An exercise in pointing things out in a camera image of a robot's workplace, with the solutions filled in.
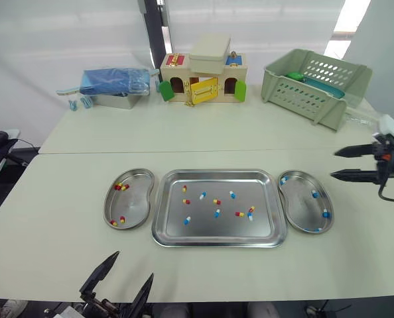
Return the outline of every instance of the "white wall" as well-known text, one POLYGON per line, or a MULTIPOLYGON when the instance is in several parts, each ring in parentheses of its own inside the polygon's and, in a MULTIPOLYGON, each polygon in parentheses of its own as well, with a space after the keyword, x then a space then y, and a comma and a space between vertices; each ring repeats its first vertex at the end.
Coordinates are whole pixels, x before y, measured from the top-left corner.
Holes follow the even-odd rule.
POLYGON ((371 0, 344 60, 372 68, 366 99, 394 118, 394 0, 371 0))
POLYGON ((85 69, 150 68, 149 52, 137 0, 0 1, 0 129, 41 145, 68 109, 57 89, 85 69))
POLYGON ((259 85, 263 68, 294 48, 323 54, 344 4, 344 0, 165 2, 174 52, 189 52, 202 33, 229 34, 231 49, 246 53, 246 82, 259 85))

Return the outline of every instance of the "stainless steel tray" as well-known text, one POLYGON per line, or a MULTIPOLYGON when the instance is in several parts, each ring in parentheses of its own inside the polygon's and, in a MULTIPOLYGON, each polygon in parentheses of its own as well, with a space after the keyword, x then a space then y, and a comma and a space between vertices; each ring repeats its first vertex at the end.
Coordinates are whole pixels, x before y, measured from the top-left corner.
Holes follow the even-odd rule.
POLYGON ((318 180, 306 172, 289 170, 279 176, 278 186, 285 199, 285 215, 294 228, 313 234, 331 228, 331 200, 318 180))
POLYGON ((174 170, 161 182, 152 233, 163 246, 276 247, 287 225, 275 180, 262 170, 174 170))
POLYGON ((113 229, 126 230, 145 222, 150 211, 150 193, 155 177, 147 169, 133 169, 121 174, 105 197, 104 221, 113 229), (121 182, 128 189, 117 190, 114 187, 121 182))

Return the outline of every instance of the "blue plastic bag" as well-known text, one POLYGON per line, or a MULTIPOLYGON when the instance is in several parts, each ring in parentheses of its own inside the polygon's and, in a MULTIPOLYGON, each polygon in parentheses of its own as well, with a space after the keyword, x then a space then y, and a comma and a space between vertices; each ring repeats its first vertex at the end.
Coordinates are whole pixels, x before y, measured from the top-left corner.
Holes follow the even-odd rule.
POLYGON ((84 71, 80 84, 83 95, 149 95, 150 73, 137 68, 106 68, 84 71))

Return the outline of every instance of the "green plastic basket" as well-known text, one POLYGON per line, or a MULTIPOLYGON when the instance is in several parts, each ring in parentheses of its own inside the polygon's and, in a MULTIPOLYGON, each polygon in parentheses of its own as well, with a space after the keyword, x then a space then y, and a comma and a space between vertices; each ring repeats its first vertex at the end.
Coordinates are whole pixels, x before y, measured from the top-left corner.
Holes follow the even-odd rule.
POLYGON ((372 70, 365 65, 329 58, 309 50, 295 49, 265 67, 262 100, 287 108, 312 120, 338 130, 346 107, 357 107, 371 80, 372 70), (285 76, 299 72, 308 78, 338 88, 345 93, 341 99, 285 76))

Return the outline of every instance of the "table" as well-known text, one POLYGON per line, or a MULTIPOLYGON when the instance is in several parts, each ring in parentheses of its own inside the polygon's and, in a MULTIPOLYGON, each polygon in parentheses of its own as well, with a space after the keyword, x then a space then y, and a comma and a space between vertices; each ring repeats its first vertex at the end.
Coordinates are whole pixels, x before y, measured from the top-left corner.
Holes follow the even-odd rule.
MULTIPOLYGON (((175 152, 266 149, 339 149, 371 140, 372 128, 346 123, 339 132, 272 103, 249 86, 245 103, 164 102, 143 96, 130 111, 103 106, 68 111, 41 154, 175 152)), ((370 109, 364 100, 361 107, 370 109)))
MULTIPOLYGON (((19 135, 20 135, 19 129, 5 129, 4 131, 9 135, 9 139, 15 139, 15 138, 19 137, 19 135)), ((5 159, 5 158, 1 160, 0 171, 3 168, 6 161, 7 161, 7 159, 5 159)))
MULTIPOLYGON (((112 301, 132 301, 151 272, 150 302, 394 295, 394 203, 380 200, 376 185, 328 175, 373 164, 330 149, 39 155, 0 208, 0 298, 79 301, 86 278, 116 250, 96 288, 112 301), (113 230, 103 221, 105 194, 119 174, 140 167, 155 175, 149 220, 113 230), (318 236, 289 227, 272 249, 161 247, 151 237, 156 190, 177 168, 261 168, 275 177, 304 170, 329 191, 335 223, 318 236)), ((394 197, 394 180, 385 194, 394 197)))

